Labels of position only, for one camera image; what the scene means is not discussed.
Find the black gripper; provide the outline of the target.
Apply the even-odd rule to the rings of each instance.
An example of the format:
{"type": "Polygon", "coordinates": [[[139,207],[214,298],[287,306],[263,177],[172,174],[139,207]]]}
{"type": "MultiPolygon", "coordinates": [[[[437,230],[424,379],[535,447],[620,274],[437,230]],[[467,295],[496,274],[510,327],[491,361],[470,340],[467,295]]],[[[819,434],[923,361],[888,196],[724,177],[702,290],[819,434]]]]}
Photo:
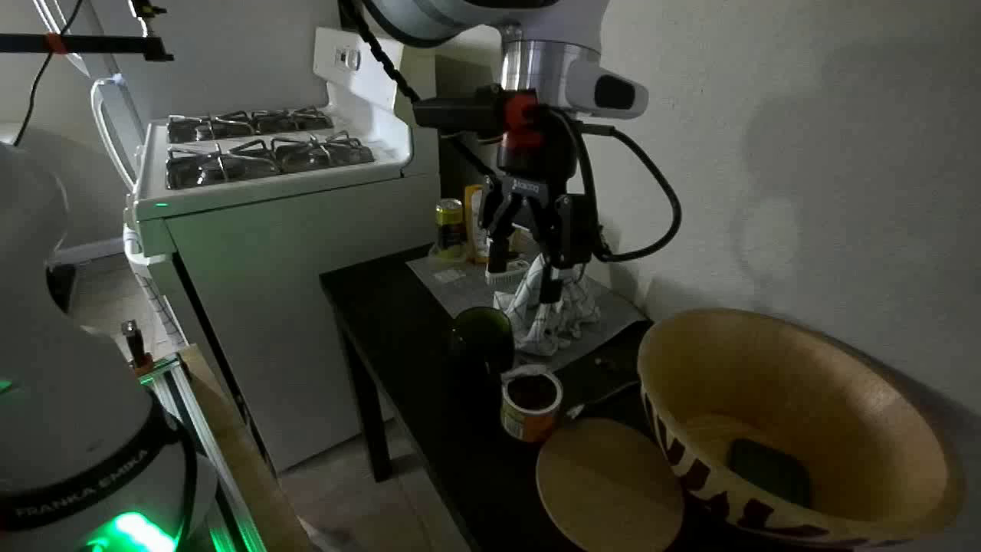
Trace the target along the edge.
{"type": "Polygon", "coordinates": [[[505,181],[483,198],[483,227],[491,230],[487,269],[505,274],[511,234],[521,207],[531,207],[534,238],[547,258],[543,265],[539,302],[558,302],[564,269],[584,264],[598,244],[598,207],[588,192],[571,192],[566,181],[582,160],[575,123],[534,93],[502,93],[494,105],[498,126],[496,164],[505,181]]]}

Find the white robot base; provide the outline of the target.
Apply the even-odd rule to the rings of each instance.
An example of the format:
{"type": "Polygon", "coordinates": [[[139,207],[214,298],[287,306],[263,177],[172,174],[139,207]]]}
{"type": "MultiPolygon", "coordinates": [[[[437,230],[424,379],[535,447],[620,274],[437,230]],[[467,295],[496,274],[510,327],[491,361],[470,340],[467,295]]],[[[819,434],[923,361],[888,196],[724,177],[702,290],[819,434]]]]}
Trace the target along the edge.
{"type": "Polygon", "coordinates": [[[45,265],[61,181],[0,147],[0,552],[189,552],[214,476],[189,431],[69,319],[45,265]]]}

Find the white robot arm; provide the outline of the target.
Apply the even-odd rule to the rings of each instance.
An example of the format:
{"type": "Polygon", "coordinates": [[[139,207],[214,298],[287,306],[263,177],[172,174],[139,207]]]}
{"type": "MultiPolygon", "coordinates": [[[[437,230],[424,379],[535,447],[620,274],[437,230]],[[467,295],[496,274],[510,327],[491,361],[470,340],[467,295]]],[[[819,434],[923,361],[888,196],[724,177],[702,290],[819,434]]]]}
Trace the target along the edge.
{"type": "Polygon", "coordinates": [[[521,207],[534,218],[543,252],[535,302],[564,290],[558,274],[600,258],[593,190],[571,192],[584,143],[575,115],[631,119],[648,110],[648,90],[600,63],[600,17],[610,0],[367,0],[373,21],[403,45],[441,45],[470,28],[498,32],[498,82],[467,102],[416,98],[412,115],[437,133],[496,138],[505,190],[487,198],[491,269],[521,207]]]}

